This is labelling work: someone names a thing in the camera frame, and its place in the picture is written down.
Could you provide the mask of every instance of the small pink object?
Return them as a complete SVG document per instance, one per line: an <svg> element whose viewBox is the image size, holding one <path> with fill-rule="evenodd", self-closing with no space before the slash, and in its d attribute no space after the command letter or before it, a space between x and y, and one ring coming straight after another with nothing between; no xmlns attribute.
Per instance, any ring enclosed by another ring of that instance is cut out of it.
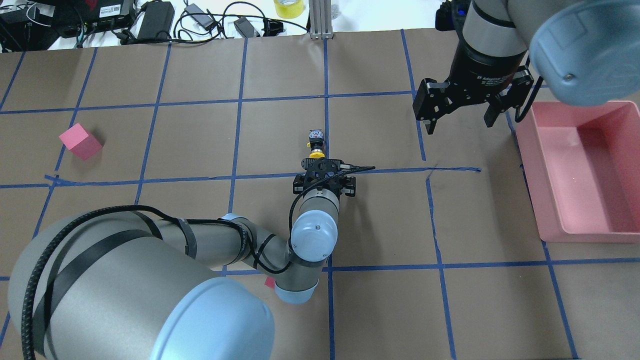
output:
<svg viewBox="0 0 640 360"><path fill-rule="evenodd" d="M87 160L102 148L98 140L80 124L73 125L59 137L67 149L82 160Z"/></svg>
<svg viewBox="0 0 640 360"><path fill-rule="evenodd" d="M536 102L516 131L544 241L640 242L640 111Z"/></svg>
<svg viewBox="0 0 640 360"><path fill-rule="evenodd" d="M264 284L266 286L269 286L272 289L276 288L276 279L272 278L272 277L267 277L267 279L264 281Z"/></svg>

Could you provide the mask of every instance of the yellow tape roll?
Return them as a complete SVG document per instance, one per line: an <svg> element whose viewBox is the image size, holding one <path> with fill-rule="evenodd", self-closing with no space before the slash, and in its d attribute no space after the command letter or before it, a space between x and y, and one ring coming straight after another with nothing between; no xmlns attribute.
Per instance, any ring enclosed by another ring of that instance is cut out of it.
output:
<svg viewBox="0 0 640 360"><path fill-rule="evenodd" d="M293 19L300 16L305 9L305 3L302 0L273 0L276 7L276 13L283 19Z"/></svg>

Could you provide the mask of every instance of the white surface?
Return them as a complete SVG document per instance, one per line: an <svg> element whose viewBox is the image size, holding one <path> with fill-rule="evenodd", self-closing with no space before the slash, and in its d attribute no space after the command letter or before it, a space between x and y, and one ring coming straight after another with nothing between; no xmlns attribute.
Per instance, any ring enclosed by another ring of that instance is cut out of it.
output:
<svg viewBox="0 0 640 360"><path fill-rule="evenodd" d="M170 0L170 2L175 9L175 16L173 18L173 23L175 23L180 17L185 5L182 0ZM273 0L249 0L248 2L257 5L267 17L279 19L273 5ZM308 0L303 0L303 2L305 3L303 13L295 19L287 19L288 21L295 22L302 26L307 25ZM442 0L333 0L333 2L337 3L340 11L340 15L333 20L333 31L340 32L433 28L435 12L440 7ZM21 4L24 3L24 1L7 0L4 1L2 5L15 3ZM138 8L144 3L144 0L138 0ZM227 7L231 1L194 0L189 2L189 4L192 3L197 4L202 10L206 11L206 9L209 9L211 13L222 14L225 7ZM40 4L37 6L44 14L51 14L50 6ZM232 6L227 13L260 15L256 9L245 4L236 4ZM134 34L137 34L138 27L142 23L143 18L144 14L140 15L135 26L131 29ZM240 37L233 25L235 20L236 18L234 17L225 19L225 30L228 37ZM262 19L250 19L250 21L257 29L262 29ZM204 32L204 30L190 18L185 18L183 24L188 29L199 33ZM281 35L300 35L304 33L304 30L296 26L285 24L285 32ZM198 38L206 38L196 35L192 36L194 36L195 40ZM59 38L50 49L70 49L73 48L75 44L75 38ZM119 40L113 34L105 32L89 36L84 42L84 47L113 46L119 44Z"/></svg>

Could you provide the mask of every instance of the gray robot arm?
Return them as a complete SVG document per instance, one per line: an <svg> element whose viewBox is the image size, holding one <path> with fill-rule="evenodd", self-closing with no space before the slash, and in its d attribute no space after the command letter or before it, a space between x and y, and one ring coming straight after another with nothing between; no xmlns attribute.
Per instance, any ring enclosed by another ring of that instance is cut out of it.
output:
<svg viewBox="0 0 640 360"><path fill-rule="evenodd" d="M42 231L9 283L24 358L35 350L62 360L267 360L268 307L211 268L244 261L275 278L283 301L311 297L337 241L339 197L355 195L348 175L373 167L325 158L320 130L309 142L288 239L235 214L181 219L148 206L100 209Z"/></svg>
<svg viewBox="0 0 640 360"><path fill-rule="evenodd" d="M520 66L527 50L541 75L534 91L544 78L567 104L598 105L640 90L640 0L452 0L436 28L455 29L460 41L449 77L419 85L413 110L429 134L460 106L487 102L488 127L520 109L533 86L529 62Z"/></svg>

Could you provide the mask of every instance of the pink tray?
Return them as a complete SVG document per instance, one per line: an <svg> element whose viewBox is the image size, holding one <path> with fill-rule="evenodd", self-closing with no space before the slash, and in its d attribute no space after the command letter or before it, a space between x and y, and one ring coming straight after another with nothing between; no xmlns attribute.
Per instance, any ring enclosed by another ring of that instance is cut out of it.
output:
<svg viewBox="0 0 640 360"><path fill-rule="evenodd" d="M640 242L640 111L536 102L516 130L544 241Z"/></svg>

